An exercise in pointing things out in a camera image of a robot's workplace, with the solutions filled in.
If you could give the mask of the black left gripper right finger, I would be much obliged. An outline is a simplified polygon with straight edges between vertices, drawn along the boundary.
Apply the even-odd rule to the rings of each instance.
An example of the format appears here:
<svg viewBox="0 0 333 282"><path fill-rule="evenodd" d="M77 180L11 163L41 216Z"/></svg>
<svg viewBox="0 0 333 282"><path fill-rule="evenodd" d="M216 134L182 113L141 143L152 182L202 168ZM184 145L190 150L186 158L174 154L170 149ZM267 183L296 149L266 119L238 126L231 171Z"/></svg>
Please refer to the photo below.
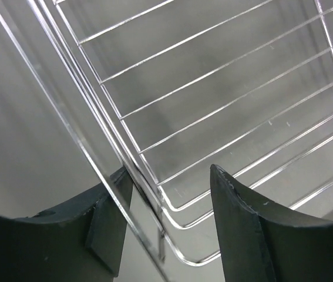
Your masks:
<svg viewBox="0 0 333 282"><path fill-rule="evenodd" d="M287 208L219 165L210 191L226 281L333 281L333 221Z"/></svg>

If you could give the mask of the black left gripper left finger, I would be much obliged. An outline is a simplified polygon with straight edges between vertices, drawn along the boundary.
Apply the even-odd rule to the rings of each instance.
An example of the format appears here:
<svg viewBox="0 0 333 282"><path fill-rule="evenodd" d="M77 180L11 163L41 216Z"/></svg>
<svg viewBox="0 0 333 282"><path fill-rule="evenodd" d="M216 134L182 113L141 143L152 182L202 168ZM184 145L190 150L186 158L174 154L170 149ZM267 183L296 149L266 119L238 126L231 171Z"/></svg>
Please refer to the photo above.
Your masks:
<svg viewBox="0 0 333 282"><path fill-rule="evenodd" d="M126 228L103 183L32 217L0 216L0 281L113 281Z"/></svg>

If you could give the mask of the steel wire dish rack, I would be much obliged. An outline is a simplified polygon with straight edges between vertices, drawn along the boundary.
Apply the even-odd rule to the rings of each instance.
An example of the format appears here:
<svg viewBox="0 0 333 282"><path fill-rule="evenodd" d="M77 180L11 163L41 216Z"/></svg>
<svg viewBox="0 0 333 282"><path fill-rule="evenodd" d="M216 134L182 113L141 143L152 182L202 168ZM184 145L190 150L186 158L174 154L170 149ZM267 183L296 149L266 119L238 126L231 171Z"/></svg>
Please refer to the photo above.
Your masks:
<svg viewBox="0 0 333 282"><path fill-rule="evenodd" d="M333 1L0 1L59 116L133 176L165 260L213 221L217 163L292 209L333 215Z"/></svg>

